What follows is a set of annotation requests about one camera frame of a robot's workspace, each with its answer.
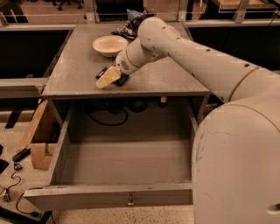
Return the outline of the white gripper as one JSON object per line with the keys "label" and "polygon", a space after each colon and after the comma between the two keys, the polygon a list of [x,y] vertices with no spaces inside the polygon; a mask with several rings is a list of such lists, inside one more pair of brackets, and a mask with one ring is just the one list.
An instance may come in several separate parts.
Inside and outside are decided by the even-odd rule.
{"label": "white gripper", "polygon": [[117,81],[123,74],[133,74],[147,63],[163,58],[161,53],[144,48],[139,40],[134,40],[121,50],[115,58],[115,65],[104,67],[96,75],[96,86],[105,88],[107,85]]}

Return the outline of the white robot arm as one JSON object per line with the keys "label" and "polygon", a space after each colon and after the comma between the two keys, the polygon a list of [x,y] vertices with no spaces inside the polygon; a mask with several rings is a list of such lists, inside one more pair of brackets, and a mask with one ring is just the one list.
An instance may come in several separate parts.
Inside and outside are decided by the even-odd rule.
{"label": "white robot arm", "polygon": [[168,56],[221,99],[192,147],[195,224],[280,224],[280,75],[183,38],[157,17],[97,81]]}

